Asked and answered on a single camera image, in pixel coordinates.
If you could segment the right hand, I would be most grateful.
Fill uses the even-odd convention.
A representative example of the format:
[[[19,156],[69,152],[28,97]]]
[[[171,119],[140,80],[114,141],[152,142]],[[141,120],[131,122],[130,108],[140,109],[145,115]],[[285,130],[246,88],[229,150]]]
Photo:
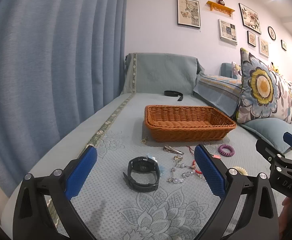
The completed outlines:
[[[279,239],[282,239],[283,233],[289,221],[292,219],[292,199],[286,197],[282,202],[282,206],[283,209],[279,216]]]

